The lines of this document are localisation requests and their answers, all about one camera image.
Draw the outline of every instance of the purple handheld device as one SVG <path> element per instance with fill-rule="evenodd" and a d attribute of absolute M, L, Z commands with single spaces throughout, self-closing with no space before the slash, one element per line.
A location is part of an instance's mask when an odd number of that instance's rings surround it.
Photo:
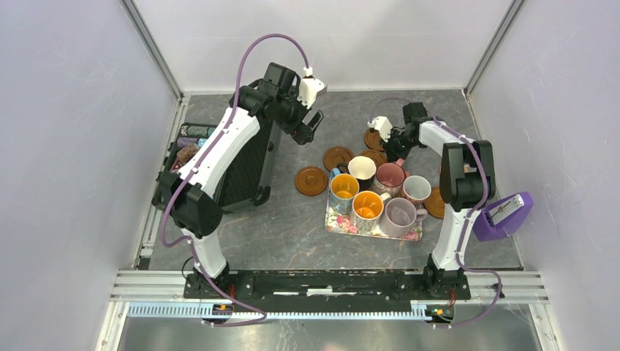
<path fill-rule="evenodd" d="M 482 209 L 474 222 L 474 234 L 480 241 L 499 240 L 512 236 L 523 224 L 534 206 L 528 192 L 519 192 Z"/>

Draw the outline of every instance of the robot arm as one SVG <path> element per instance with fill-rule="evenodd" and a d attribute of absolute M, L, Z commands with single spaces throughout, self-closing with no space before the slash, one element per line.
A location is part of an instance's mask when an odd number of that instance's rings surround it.
<path fill-rule="evenodd" d="M 230 121 L 233 109 L 228 107 L 213 136 L 197 154 L 178 173 L 163 173 L 159 179 L 164 202 L 168 203 L 182 181 L 193 173 L 170 215 L 183 234 L 192 238 L 197 258 L 211 277 L 226 268 L 217 235 L 223 211 L 211 196 L 230 163 L 267 121 L 275 121 L 283 132 L 303 145 L 314 139 L 323 120 L 323 113 L 317 111 L 308 124 L 303 122 L 317 96 L 327 90 L 323 82 L 312 76 L 311 68 L 304 72 L 306 76 L 300 78 L 291 69 L 269 64 L 263 79 L 240 88 L 234 119 Z"/>
<path fill-rule="evenodd" d="M 441 128 L 445 122 L 437 123 L 432 117 L 428 117 L 421 102 L 405 105 L 403 112 L 406 123 L 404 128 L 392 127 L 386 117 L 376 117 L 368 126 L 379 132 L 390 161 L 406 158 L 414 146 L 430 147 L 442 156 L 439 192 L 446 203 L 445 216 L 439 240 L 429 257 L 428 267 L 435 276 L 433 280 L 441 280 L 441 276 L 446 279 L 446 272 L 456 271 L 458 274 L 462 271 L 456 261 L 456 253 L 459 254 L 461 262 L 464 262 L 465 246 L 480 210 L 472 211 L 469 217 L 468 213 L 483 196 L 483 181 L 475 159 L 464 141 Z M 488 182 L 488 197 L 492 197 L 495 193 L 495 175 L 491 144 L 486 140 L 467 140 L 474 146 L 483 163 Z M 469 165 L 472 172 L 465 173 L 465 165 Z"/>

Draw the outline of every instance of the black case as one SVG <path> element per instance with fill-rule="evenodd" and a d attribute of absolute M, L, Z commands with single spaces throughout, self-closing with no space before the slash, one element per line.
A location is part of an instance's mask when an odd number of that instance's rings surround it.
<path fill-rule="evenodd" d="M 183 123 L 181 126 L 216 127 L 212 124 L 192 123 Z M 259 206 L 269 199 L 273 161 L 280 144 L 280 134 L 280 128 L 274 126 L 272 121 L 262 122 L 258 134 L 250 139 L 230 163 L 213 195 L 213 199 L 224 212 L 230 213 L 250 205 Z M 175 141 L 168 147 L 168 154 L 163 162 L 163 172 L 170 171 L 173 166 L 175 155 L 181 149 L 177 144 L 177 139 L 180 137 L 200 136 L 181 135 L 179 130 Z M 160 210 L 165 208 L 159 187 L 155 190 L 151 203 Z"/>

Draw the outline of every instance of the tray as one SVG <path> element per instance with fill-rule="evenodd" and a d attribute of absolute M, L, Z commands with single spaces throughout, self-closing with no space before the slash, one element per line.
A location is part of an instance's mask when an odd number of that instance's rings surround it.
<path fill-rule="evenodd" d="M 327 229 L 328 232 L 332 233 L 369 236 L 371 238 L 396 239 L 405 241 L 419 241 L 422 238 L 422 222 L 417 222 L 411 229 L 411 231 L 409 231 L 405 236 L 402 236 L 400 238 L 394 238 L 385 235 L 379 229 L 378 225 L 375 226 L 375 228 L 370 233 L 357 233 L 357 228 L 355 228 L 355 226 L 353 225 L 353 222 L 351 221 L 349 215 L 339 214 L 329 206 L 329 197 L 325 209 L 325 229 Z"/>

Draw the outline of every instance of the white wall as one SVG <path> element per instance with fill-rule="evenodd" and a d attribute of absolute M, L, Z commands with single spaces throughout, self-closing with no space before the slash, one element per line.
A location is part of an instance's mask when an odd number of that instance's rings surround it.
<path fill-rule="evenodd" d="M 232 91 L 239 61 L 263 34 L 296 38 L 330 89 L 461 88 L 510 0 L 137 0 L 184 91 Z M 244 81 L 270 61 L 301 72 L 291 44 L 253 51 Z"/>
<path fill-rule="evenodd" d="M 0 63 L 0 349 L 92 350 L 175 100 L 119 1 L 2 1 Z"/>
<path fill-rule="evenodd" d="M 526 2 L 472 97 L 500 191 L 534 198 L 518 239 L 567 350 L 620 340 L 619 5 Z"/>

